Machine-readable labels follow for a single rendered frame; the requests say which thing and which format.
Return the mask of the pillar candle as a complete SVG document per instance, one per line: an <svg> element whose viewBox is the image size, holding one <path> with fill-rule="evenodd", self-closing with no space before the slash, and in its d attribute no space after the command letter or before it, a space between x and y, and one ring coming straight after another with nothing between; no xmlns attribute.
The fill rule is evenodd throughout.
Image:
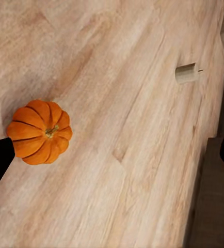
<svg viewBox="0 0 224 248"><path fill-rule="evenodd" d="M179 84L197 81L200 77L200 71L197 63L178 67L175 69L175 79Z"/></svg>

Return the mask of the pumpkin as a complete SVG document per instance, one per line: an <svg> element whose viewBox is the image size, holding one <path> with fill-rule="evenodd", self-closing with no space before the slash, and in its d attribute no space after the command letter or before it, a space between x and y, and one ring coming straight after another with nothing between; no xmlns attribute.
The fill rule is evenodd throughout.
<svg viewBox="0 0 224 248"><path fill-rule="evenodd" d="M69 123L68 113L58 104L34 100L14 113L5 132L16 157L29 165L51 164L69 147Z"/></svg>

